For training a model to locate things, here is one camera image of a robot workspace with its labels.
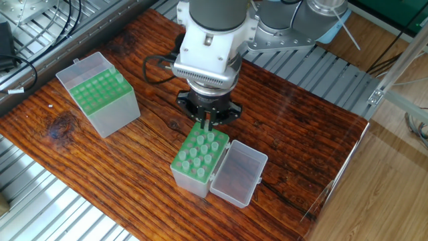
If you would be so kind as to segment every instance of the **wooden tabletop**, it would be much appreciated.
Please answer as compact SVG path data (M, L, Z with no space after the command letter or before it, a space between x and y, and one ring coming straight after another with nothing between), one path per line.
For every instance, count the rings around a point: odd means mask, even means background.
M141 240L303 240L367 121L244 61L232 92L242 117L218 129L269 157L263 181L243 209L201 199L169 167L194 124L175 103L189 87L141 78L142 60L170 52L182 31L149 10L95 50L134 87L141 111L108 138L56 79L0 119L0 133ZM170 75L148 68L155 80Z

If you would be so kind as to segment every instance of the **wooden floor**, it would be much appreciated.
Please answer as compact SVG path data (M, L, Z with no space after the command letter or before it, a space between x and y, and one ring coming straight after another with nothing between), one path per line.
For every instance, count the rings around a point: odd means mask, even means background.
M395 38L356 14L347 26L361 52L344 31L323 47L362 70L367 70ZM406 47L407 43L399 41L385 59ZM425 54L411 64L399 82L427 77L427 66ZM428 107L428 81L393 90ZM403 116L396 106L382 103L310 241L428 240L428 151L408 131Z

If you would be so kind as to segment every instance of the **open box lid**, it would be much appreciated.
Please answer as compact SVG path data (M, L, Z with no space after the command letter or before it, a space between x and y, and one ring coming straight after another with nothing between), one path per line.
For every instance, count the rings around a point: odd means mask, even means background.
M96 52L83 60L74 60L73 65L58 72L56 77L66 90L71 90L107 69L111 69L113 72L114 65L100 52Z
M267 159L267 155L232 141L209 191L240 208L248 206Z

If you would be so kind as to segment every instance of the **pipette tip box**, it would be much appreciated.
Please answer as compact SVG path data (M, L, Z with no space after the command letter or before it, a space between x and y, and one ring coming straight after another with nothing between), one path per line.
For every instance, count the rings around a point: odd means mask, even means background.
M102 138L140 116L134 89L100 52L56 76Z
M175 181L200 197L214 193L230 203L248 206L268 156L217 130L195 123L171 163Z

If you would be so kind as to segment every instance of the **gray robot arm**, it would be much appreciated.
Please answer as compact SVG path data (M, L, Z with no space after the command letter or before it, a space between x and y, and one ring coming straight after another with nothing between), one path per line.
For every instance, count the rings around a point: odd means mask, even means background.
M211 129L241 116L242 108L230 94L237 84L242 62L237 49L243 42L255 52L311 48L337 24L332 9L343 15L347 1L264 0L256 19L250 17L249 6L248 0L190 0L177 5L177 22L186 27L186 34L171 68L191 87L179 93L177 104L202 127L206 121ZM305 44L297 46L301 40Z

